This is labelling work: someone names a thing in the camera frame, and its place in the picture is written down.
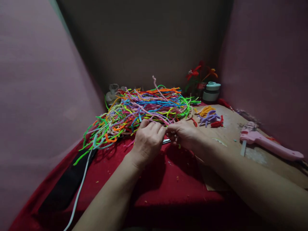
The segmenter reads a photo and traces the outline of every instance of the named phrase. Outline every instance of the gray wall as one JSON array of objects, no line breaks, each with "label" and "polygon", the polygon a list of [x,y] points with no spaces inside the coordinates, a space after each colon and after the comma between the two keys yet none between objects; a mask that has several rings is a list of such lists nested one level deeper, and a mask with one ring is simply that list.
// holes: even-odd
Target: gray wall
[{"label": "gray wall", "polygon": [[235,0],[220,55],[223,96],[308,157],[308,1]]},{"label": "gray wall", "polygon": [[49,2],[0,5],[0,230],[7,230],[103,108]]},{"label": "gray wall", "polygon": [[105,92],[110,83],[152,89],[152,75],[167,87],[185,85],[200,60],[213,62],[229,7],[222,0],[58,2]]}]

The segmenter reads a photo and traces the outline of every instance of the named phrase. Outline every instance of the red cloth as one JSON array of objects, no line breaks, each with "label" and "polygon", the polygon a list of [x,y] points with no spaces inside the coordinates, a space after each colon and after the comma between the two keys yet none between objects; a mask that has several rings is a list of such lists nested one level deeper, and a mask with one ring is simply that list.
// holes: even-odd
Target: red cloth
[{"label": "red cloth", "polygon": [[[132,149],[125,147],[131,141],[131,137],[123,138],[109,150],[97,152],[87,172],[71,228]],[[82,142],[46,177],[9,230],[64,230],[75,198],[63,212],[38,214],[38,209],[81,147]],[[191,228],[193,223],[199,228],[231,228],[256,221],[255,218],[234,192],[207,191],[196,159],[189,151],[165,144],[138,180],[124,226],[184,229]]]}]

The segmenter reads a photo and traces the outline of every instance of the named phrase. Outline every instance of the pink glue gun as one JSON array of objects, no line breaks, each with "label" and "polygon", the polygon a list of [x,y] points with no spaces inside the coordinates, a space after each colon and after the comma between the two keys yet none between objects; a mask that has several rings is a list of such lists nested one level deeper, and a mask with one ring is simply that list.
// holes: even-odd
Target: pink glue gun
[{"label": "pink glue gun", "polygon": [[257,126],[254,122],[248,122],[241,131],[240,140],[243,141],[241,155],[245,155],[246,142],[248,144],[257,143],[265,149],[273,152],[283,159],[296,161],[304,159],[304,155],[297,151],[284,148],[281,145],[267,139],[257,131]]}]

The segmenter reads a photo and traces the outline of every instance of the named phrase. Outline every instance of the right hand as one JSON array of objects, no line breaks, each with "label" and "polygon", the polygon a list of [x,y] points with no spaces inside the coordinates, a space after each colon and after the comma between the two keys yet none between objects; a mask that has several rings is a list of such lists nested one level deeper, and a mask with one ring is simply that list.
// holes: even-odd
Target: right hand
[{"label": "right hand", "polygon": [[167,127],[167,136],[173,145],[180,144],[182,147],[193,150],[204,133],[185,120],[180,120]]}]

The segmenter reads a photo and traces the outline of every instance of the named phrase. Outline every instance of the wooden board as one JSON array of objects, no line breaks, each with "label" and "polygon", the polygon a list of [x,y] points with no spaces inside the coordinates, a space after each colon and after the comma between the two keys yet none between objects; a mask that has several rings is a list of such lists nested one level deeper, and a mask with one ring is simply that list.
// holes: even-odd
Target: wooden board
[{"label": "wooden board", "polygon": [[[246,119],[241,117],[236,112],[232,112],[230,109],[221,106],[221,105],[211,105],[216,108],[217,114],[224,116],[224,126],[220,128],[211,128],[208,126],[198,127],[206,136],[211,138],[217,138],[221,140],[228,148],[233,151],[230,152],[230,155],[240,155],[240,150],[242,144],[239,140],[240,132],[242,127],[248,122]],[[197,116],[194,114],[193,118],[196,122],[199,121]],[[262,132],[260,129],[258,131],[268,137],[267,134]],[[306,169],[296,163],[285,161],[278,156],[266,151],[262,147],[252,144],[246,146],[245,158],[254,160],[255,162],[263,165],[266,168],[271,169],[282,177],[292,181],[301,188],[308,188],[308,166]],[[230,190],[230,187],[208,166],[199,165],[205,184],[207,185],[208,190],[212,191],[224,191]]]}]

